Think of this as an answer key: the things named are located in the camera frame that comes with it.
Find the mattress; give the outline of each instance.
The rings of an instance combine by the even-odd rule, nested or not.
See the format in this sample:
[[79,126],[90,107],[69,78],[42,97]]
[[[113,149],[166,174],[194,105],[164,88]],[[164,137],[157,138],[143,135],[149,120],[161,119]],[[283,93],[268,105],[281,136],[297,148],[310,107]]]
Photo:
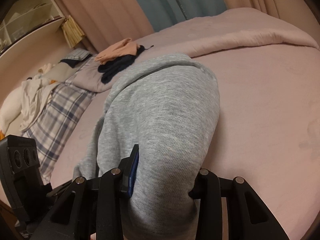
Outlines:
[[[299,240],[320,210],[319,47],[279,19],[235,10],[140,39],[155,49],[138,61],[184,52],[215,73],[221,111],[203,167],[222,178],[245,178],[290,240]],[[53,186],[72,178],[108,93],[83,114],[56,163]]]

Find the white towel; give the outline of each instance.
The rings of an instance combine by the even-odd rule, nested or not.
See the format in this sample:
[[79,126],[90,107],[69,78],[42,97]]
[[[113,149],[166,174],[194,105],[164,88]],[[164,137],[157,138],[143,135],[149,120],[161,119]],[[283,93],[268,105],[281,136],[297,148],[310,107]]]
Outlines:
[[47,104],[51,91],[60,84],[59,82],[50,83],[51,80],[48,78],[26,80],[21,83],[21,114],[23,115],[21,132],[34,124]]

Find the silver screw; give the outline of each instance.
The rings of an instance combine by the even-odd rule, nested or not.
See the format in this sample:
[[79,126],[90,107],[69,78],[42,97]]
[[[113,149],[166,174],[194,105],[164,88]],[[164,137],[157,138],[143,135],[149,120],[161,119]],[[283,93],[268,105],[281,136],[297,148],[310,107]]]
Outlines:
[[121,172],[121,169],[119,169],[119,168],[113,168],[112,170],[111,170],[111,173],[113,174],[113,175],[117,175],[117,174],[119,174]]
[[77,183],[77,184],[84,183],[84,177],[78,177],[78,178],[76,178],[76,183]]
[[208,174],[209,174],[209,171],[208,171],[207,169],[201,169],[201,170],[199,171],[199,173],[200,173],[201,175],[208,175]]
[[239,184],[244,183],[244,179],[241,177],[236,177],[236,182],[238,182]]

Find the pink curtain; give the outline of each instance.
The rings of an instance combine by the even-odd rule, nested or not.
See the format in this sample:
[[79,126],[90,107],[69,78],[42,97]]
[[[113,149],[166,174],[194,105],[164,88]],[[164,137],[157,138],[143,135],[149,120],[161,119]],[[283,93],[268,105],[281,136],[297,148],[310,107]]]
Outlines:
[[300,28],[320,44],[320,25],[304,0],[224,0],[227,8],[251,7]]
[[71,15],[86,38],[83,45],[100,52],[124,39],[153,33],[136,0],[55,0],[65,16]]

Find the black cloth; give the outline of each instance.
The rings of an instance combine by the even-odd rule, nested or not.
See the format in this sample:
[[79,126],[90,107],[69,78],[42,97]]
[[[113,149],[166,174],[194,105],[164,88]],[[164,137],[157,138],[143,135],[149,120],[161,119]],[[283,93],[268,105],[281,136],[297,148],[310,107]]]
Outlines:
[[100,65],[98,67],[98,71],[100,73],[103,73],[101,82],[103,84],[107,84],[111,81],[111,79],[120,71],[123,71],[128,66],[132,65],[135,61],[135,59],[143,52],[145,51],[144,46],[140,46],[139,49],[137,49],[136,55],[124,55],[117,57],[116,59],[112,61],[108,61],[104,65]]
[[71,68],[75,68],[76,65],[77,65],[79,62],[85,61],[85,60],[88,59],[89,57],[91,57],[91,54],[89,54],[88,56],[86,56],[83,60],[65,59],[65,58],[64,58],[64,59],[60,60],[60,62],[67,63]]

